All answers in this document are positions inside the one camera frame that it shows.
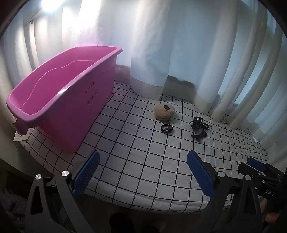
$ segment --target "curtain fold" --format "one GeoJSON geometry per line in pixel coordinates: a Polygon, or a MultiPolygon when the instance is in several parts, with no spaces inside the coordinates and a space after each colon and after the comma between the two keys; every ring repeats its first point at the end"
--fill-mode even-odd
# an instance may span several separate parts
{"type": "Polygon", "coordinates": [[[287,39],[258,0],[69,0],[31,25],[39,3],[19,11],[1,42],[1,109],[37,64],[75,46],[117,45],[117,80],[147,98],[185,98],[217,121],[228,114],[271,163],[287,163],[287,39]]]}

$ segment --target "paper tag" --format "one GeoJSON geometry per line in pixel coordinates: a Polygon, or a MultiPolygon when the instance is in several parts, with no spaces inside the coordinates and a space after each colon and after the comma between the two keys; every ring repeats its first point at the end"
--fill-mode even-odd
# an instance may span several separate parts
{"type": "Polygon", "coordinates": [[[28,129],[28,131],[25,135],[20,135],[16,132],[13,141],[25,141],[25,140],[27,140],[29,137],[30,130],[31,130],[31,128],[28,129]]]}

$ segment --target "table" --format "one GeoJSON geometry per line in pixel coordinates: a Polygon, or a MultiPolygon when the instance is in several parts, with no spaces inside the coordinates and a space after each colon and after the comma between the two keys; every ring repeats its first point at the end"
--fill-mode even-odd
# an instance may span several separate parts
{"type": "MultiPolygon", "coordinates": [[[[209,201],[187,165],[195,150],[216,171],[242,178],[237,167],[249,157],[266,163],[267,151],[250,131],[231,129],[200,113],[191,102],[163,94],[161,100],[138,96],[129,85],[115,82],[110,100],[97,117],[76,153],[67,153],[39,127],[31,129],[22,145],[54,175],[85,160],[92,149],[100,153],[100,165],[85,193],[126,208],[156,213],[202,211],[209,201]],[[176,114],[173,132],[161,132],[153,114],[159,103],[169,103],[176,114]],[[193,141],[190,121],[200,116],[212,126],[200,143],[193,141]]],[[[228,208],[232,196],[225,203],[228,208]]]]}

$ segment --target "pink plastic bin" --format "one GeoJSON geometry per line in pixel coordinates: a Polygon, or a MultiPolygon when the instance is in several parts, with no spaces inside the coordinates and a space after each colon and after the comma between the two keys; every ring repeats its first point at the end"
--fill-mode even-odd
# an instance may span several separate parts
{"type": "Polygon", "coordinates": [[[8,96],[16,131],[40,126],[67,151],[80,146],[107,103],[115,79],[116,46],[68,49],[35,69],[8,96]]]}

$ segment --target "blue gripper pad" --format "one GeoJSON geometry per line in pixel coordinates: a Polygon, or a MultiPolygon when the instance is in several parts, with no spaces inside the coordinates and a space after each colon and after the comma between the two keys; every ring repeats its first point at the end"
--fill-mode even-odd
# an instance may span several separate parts
{"type": "Polygon", "coordinates": [[[265,172],[267,170],[267,167],[265,166],[265,164],[253,158],[247,159],[247,164],[260,172],[265,172]]]}
{"type": "Polygon", "coordinates": [[[196,178],[203,194],[212,198],[215,194],[214,181],[192,151],[187,154],[187,165],[196,178]]]}
{"type": "Polygon", "coordinates": [[[100,154],[98,151],[94,151],[93,154],[88,158],[81,170],[73,181],[72,195],[74,198],[84,193],[90,179],[95,173],[100,163],[100,154]]]}

